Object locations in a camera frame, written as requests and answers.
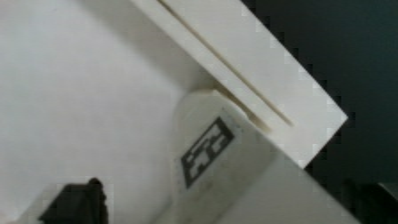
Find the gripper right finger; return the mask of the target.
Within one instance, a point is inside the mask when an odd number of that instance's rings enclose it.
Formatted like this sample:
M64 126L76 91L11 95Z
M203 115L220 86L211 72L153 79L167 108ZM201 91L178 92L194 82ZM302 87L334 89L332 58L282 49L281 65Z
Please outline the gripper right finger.
M398 224L398 183L346 183L348 210L361 224Z

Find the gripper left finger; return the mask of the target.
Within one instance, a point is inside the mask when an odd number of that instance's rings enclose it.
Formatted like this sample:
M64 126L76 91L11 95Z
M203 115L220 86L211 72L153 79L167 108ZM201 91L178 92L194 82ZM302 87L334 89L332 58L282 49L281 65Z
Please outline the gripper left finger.
M37 218L43 224L108 224L103 184L67 184Z

